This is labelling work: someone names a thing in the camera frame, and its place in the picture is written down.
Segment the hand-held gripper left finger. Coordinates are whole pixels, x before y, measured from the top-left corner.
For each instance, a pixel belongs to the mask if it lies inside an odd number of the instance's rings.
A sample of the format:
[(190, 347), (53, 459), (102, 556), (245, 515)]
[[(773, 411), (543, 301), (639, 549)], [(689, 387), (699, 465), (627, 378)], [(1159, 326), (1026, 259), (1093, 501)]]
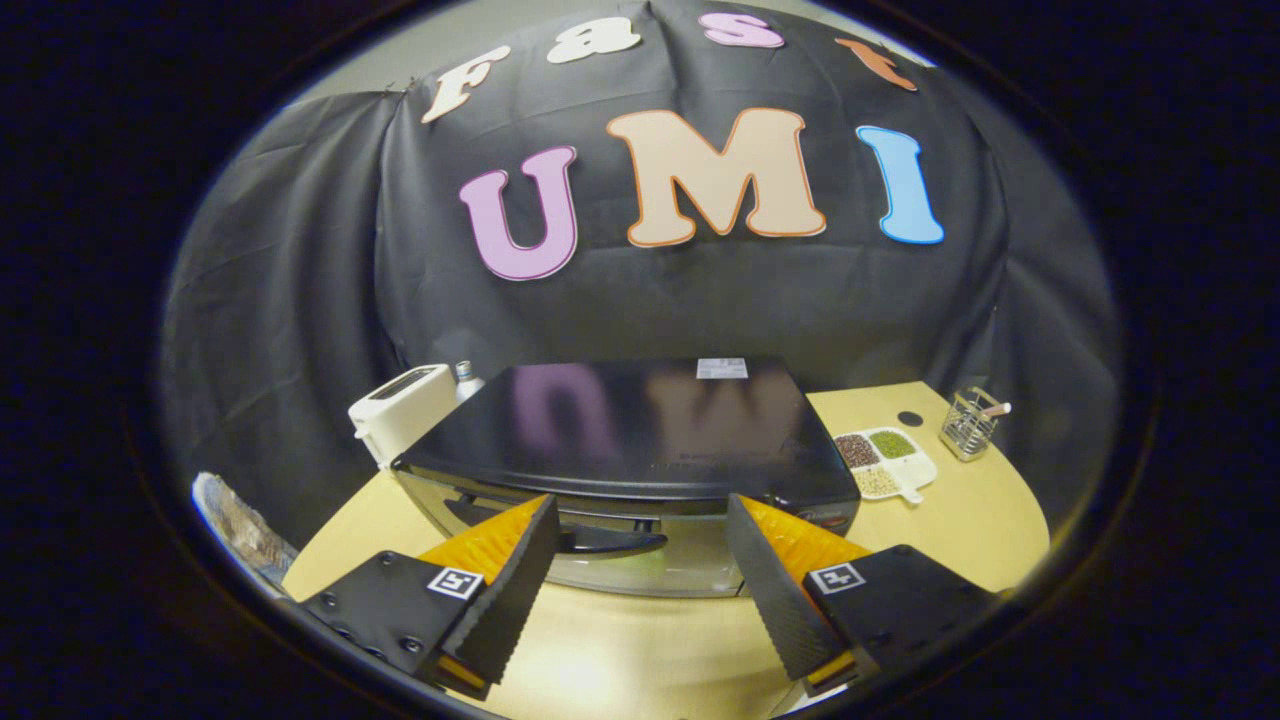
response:
[(401, 673), (485, 700), (559, 542), (556, 497), (540, 495), (419, 556), (379, 551), (301, 605)]

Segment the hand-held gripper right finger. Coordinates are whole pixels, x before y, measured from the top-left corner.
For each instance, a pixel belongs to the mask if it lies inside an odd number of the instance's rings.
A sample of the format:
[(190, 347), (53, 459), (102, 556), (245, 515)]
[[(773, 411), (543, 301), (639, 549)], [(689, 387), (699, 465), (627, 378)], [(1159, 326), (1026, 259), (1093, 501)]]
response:
[(1000, 601), (910, 544), (869, 551), (730, 495), (726, 538), (783, 669), (817, 697), (900, 673)]

